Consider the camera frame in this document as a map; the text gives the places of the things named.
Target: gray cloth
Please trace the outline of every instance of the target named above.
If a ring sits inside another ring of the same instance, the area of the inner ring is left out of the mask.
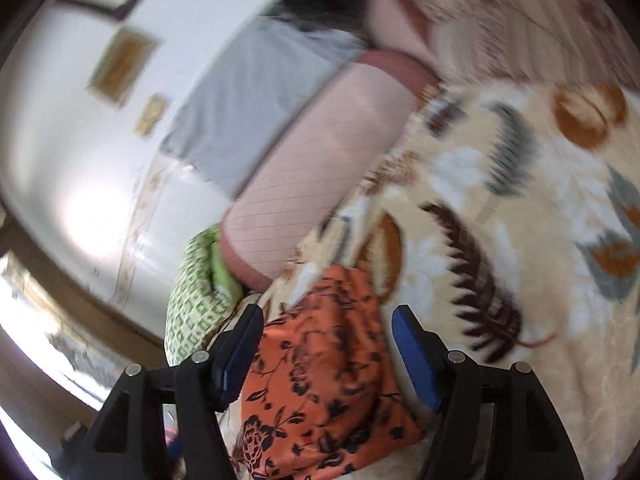
[[[161,150],[235,197],[282,129],[364,47],[342,30],[302,32],[258,16],[199,83]]]

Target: red fabric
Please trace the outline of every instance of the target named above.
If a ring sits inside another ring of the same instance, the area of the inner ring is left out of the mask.
[[[242,395],[234,457],[253,480],[332,480],[422,437],[360,269],[330,267],[266,325]]]

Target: blue gripper pad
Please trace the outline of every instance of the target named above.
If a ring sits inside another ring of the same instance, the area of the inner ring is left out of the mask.
[[[391,331],[418,399],[432,412],[437,412],[442,397],[436,389],[433,366],[419,343],[424,330],[409,306],[401,305],[394,310],[391,315]]]

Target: black picture frame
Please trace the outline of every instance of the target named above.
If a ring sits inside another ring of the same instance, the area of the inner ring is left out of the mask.
[[[69,4],[76,7],[81,7],[83,9],[88,9],[93,12],[98,12],[99,14],[109,16],[118,22],[122,22],[126,20],[132,11],[139,4],[140,0],[127,0],[126,3],[121,4],[118,7],[110,7],[107,5],[101,5],[85,0],[58,0],[64,4]]]

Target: dark fur object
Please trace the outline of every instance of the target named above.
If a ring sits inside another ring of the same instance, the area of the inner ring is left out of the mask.
[[[279,0],[269,15],[295,24],[301,30],[341,28],[362,30],[366,0]]]

